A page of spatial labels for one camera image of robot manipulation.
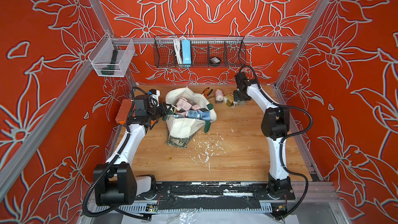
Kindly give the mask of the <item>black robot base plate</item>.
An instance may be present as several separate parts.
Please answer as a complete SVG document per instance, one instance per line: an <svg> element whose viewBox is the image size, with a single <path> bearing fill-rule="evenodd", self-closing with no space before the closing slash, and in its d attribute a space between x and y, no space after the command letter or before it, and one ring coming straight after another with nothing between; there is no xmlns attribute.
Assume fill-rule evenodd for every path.
<svg viewBox="0 0 398 224"><path fill-rule="evenodd" d="M275 199L266 182L161 181L152 200L139 196L125 208L131 213L169 214L184 211L271 213L277 204L296 200L293 190Z"/></svg>

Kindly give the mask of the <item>cream tote bag green handles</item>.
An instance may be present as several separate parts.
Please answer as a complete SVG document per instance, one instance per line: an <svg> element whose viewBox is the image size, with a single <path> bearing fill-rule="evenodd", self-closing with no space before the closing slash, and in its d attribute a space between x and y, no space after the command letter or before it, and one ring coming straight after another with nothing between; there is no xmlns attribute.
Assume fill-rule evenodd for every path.
<svg viewBox="0 0 398 224"><path fill-rule="evenodd" d="M191 110L196 111L200 108L208 109L210 111L210 121L190 119L187 118L188 111L178 111L176 103L180 97L186 98L192 104ZM188 87L170 91L167 93L165 101L172 106L171 111L164 118L168 133L166 143L170 146L183 149L187 148L189 142L201 128L204 128L204 132L207 133L211 123L217 120L214 106L209 100L202 94L193 92Z"/></svg>

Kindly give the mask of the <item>yellow pencil sharpener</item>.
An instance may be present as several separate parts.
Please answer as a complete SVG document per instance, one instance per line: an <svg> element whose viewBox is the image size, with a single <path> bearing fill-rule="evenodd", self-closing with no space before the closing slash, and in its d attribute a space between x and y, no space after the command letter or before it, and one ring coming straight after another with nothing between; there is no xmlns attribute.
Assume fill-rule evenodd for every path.
<svg viewBox="0 0 398 224"><path fill-rule="evenodd" d="M224 95L223 102L227 105L227 107L234 108L235 107L234 95L233 94Z"/></svg>

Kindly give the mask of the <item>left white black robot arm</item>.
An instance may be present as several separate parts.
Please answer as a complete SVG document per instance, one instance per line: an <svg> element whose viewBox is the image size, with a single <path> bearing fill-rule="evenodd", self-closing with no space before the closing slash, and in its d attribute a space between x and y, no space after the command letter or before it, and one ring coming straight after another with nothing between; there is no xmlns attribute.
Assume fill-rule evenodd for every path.
<svg viewBox="0 0 398 224"><path fill-rule="evenodd" d="M116 122L125 126L123 139L106 163L97 165L93 172L98 206L131 205L138 196L156 196L154 175L135 176L131 165L147 132L169 112L167 105L159 102L159 96L160 91L151 89L122 101Z"/></svg>

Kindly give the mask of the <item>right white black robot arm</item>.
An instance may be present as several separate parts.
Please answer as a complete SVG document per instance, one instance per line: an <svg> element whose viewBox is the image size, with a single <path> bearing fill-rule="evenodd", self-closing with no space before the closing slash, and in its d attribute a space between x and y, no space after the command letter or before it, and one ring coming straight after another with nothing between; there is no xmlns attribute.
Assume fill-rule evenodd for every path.
<svg viewBox="0 0 398 224"><path fill-rule="evenodd" d="M236 101L254 100L263 112L261 131L269 146L270 169L268 173L267 194L272 199L279 199L291 190L291 179L286 171L286 145L290 124L290 112L281 107L268 95L255 79L248 79L244 72L235 75L237 90Z"/></svg>

